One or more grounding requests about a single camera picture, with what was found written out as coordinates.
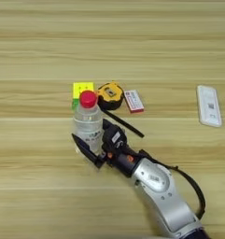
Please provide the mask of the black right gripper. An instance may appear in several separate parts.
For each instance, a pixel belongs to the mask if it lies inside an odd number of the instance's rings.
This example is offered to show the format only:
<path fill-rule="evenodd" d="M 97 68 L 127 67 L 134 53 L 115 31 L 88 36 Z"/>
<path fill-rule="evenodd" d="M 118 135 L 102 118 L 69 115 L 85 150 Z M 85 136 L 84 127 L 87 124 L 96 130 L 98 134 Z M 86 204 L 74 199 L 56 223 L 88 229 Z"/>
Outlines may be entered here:
<path fill-rule="evenodd" d="M 108 119 L 103 119 L 103 130 L 112 132 L 115 125 Z M 135 152 L 129 146 L 120 148 L 109 148 L 103 146 L 103 153 L 96 155 L 90 150 L 89 145 L 80 137 L 72 134 L 72 137 L 80 152 L 89 159 L 97 168 L 101 168 L 105 163 L 110 167 L 115 167 L 126 177 L 131 177 L 138 164 L 147 156 L 146 152 L 141 149 Z"/>

